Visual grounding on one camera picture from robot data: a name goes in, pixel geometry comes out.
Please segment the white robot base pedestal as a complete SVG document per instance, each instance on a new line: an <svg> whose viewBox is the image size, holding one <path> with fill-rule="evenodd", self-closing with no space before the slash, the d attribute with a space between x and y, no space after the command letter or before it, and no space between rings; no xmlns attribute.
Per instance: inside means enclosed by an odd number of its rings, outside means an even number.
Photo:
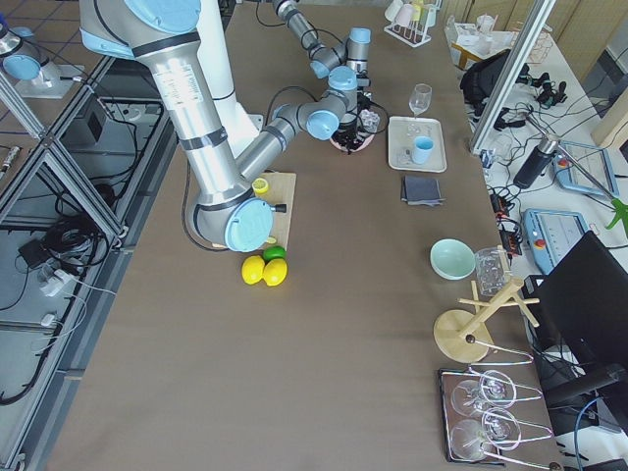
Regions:
<svg viewBox="0 0 628 471"><path fill-rule="evenodd" d="M263 116L247 113L237 100L217 1L201 0L196 28L201 39L197 57L230 148L238 157L261 131Z"/></svg>

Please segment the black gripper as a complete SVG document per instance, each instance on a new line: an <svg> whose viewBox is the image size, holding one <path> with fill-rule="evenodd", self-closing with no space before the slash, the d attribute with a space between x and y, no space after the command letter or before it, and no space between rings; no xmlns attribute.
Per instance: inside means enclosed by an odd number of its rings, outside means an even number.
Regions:
<svg viewBox="0 0 628 471"><path fill-rule="evenodd" d="M364 130L359 116L354 116L350 122L340 123L333 134L333 145L347 155L368 145L368 132Z"/></svg>
<svg viewBox="0 0 628 471"><path fill-rule="evenodd" d="M360 73L356 76L356 108L355 114L359 116L364 110L369 110L372 105L372 93L369 89L371 80L366 73Z"/></svg>

